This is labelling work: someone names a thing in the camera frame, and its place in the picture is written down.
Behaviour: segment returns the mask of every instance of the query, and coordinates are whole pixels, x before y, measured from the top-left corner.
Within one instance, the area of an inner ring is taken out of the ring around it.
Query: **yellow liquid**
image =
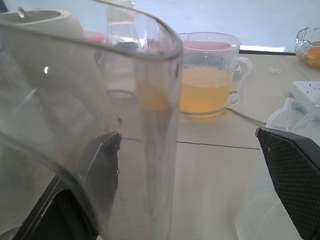
[[[192,66],[183,69],[180,110],[185,112],[210,112],[223,108],[228,100],[232,76],[214,66]],[[191,115],[210,118],[220,114]]]

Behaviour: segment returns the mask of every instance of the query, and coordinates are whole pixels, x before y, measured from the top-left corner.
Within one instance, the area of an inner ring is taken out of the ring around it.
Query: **cup handle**
[[[235,107],[237,107],[238,105],[240,105],[243,102],[243,100],[244,100],[245,82],[248,79],[248,76],[251,74],[252,69],[254,68],[254,63],[247,57],[237,56],[235,61],[236,62],[242,62],[242,63],[246,64],[247,65],[247,71],[242,76],[242,78],[240,79],[240,82],[239,82],[239,85],[238,85],[238,89],[230,92],[230,95],[231,94],[237,94],[237,99],[235,101],[233,101],[233,102],[230,102],[229,104],[227,104],[225,106],[226,108],[229,108],[229,109],[234,109]]]

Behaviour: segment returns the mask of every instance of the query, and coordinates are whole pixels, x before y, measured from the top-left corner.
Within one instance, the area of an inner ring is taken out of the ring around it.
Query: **clear plastic container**
[[[0,236],[58,175],[104,239],[169,239],[182,41],[132,8],[27,2],[0,15]],[[132,17],[130,37],[108,31],[114,12]]]
[[[292,132],[320,144],[320,106],[287,98],[271,115],[267,128]],[[252,184],[236,219],[239,240],[300,240],[298,231],[275,192],[262,151]]]

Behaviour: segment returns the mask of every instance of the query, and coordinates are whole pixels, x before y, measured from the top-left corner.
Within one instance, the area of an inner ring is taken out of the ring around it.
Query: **orange juice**
[[[314,67],[320,67],[320,48],[319,47],[309,47],[308,52],[305,55],[307,63]]]
[[[191,66],[183,69],[180,110],[185,112],[210,112],[223,108],[228,100],[232,75],[214,66]],[[220,114],[192,115],[210,118]]]

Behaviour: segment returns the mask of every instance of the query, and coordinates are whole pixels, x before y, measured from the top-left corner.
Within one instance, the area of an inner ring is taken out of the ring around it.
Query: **glass bowl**
[[[320,28],[307,27],[297,33],[295,54],[309,66],[320,68]]]

